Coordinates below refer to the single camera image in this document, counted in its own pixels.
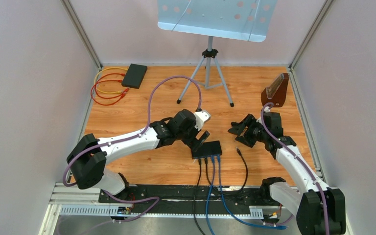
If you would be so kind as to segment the black network switch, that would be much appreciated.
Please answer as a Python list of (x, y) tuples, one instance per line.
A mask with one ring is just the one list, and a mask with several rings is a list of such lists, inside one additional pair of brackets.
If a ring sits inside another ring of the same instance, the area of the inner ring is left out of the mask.
[(203, 143), (196, 151), (192, 151), (191, 158), (200, 159), (211, 156), (221, 156), (222, 154), (220, 141), (210, 141)]

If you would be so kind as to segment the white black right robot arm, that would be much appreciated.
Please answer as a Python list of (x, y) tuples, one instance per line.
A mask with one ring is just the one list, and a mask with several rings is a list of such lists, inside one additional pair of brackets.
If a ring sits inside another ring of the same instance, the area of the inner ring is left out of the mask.
[(343, 192), (330, 187), (310, 168), (295, 141), (284, 135), (279, 113), (264, 113), (260, 118), (248, 114), (242, 121), (232, 122), (228, 132), (247, 147), (253, 147), (257, 142), (263, 143), (296, 185), (296, 188), (292, 188), (281, 177), (266, 178), (261, 184), (262, 202), (270, 205), (277, 201), (286, 207), (295, 216), (303, 235), (346, 233)]

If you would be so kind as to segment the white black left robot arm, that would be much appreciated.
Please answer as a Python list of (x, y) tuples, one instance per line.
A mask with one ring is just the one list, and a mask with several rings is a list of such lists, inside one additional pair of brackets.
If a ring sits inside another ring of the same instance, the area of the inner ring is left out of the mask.
[(183, 142), (197, 151), (210, 135), (208, 131), (197, 138), (206, 122), (211, 119), (206, 110), (192, 113), (187, 109), (174, 117), (155, 121), (147, 127), (128, 134), (97, 139), (87, 134), (67, 157), (68, 168), (79, 189), (98, 188), (109, 192), (118, 202), (130, 197), (130, 188), (120, 173), (107, 169), (107, 165), (127, 155)]

